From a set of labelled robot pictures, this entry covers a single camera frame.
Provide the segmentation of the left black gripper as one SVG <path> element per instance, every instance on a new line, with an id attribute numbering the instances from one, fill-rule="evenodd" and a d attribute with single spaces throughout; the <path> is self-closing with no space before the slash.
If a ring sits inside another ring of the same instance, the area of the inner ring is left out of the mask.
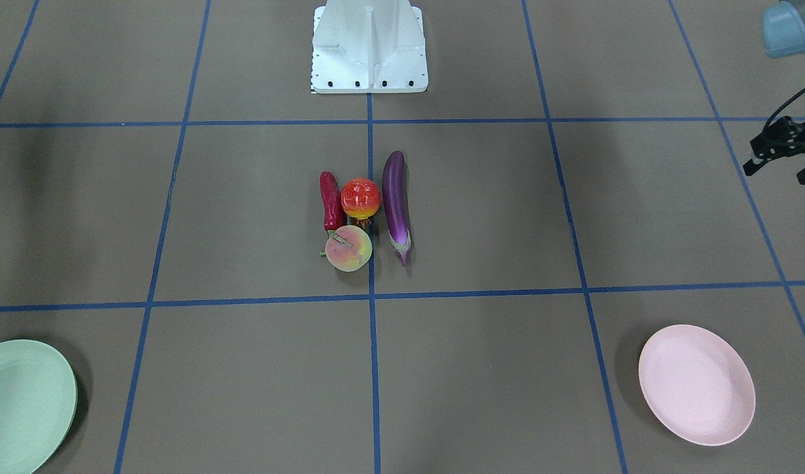
<path id="1" fill-rule="evenodd" d="M 749 145 L 752 156 L 743 164 L 746 176 L 756 174 L 773 160 L 805 154 L 805 121 L 783 116 L 765 126 Z M 796 179 L 800 185 L 805 185 L 805 168 L 797 172 Z"/>

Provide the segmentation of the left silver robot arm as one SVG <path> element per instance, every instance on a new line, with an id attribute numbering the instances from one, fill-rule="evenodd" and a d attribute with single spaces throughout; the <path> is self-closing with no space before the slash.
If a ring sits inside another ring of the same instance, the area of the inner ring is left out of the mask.
<path id="1" fill-rule="evenodd" d="M 769 58 L 805 54 L 805 1 L 779 1 L 762 15 L 764 51 Z M 805 121 L 785 116 L 783 111 L 805 94 L 805 87 L 778 106 L 766 119 L 761 132 L 749 142 L 751 159 L 742 166 L 747 177 L 776 159 L 805 154 Z M 796 179 L 805 186 L 805 167 Z"/>

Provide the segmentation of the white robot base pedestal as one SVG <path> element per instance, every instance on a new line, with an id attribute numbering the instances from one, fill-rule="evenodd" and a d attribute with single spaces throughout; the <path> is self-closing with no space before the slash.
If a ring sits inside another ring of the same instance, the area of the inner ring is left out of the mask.
<path id="1" fill-rule="evenodd" d="M 327 1 L 315 9 L 310 91 L 427 91 L 423 12 L 408 1 Z"/>

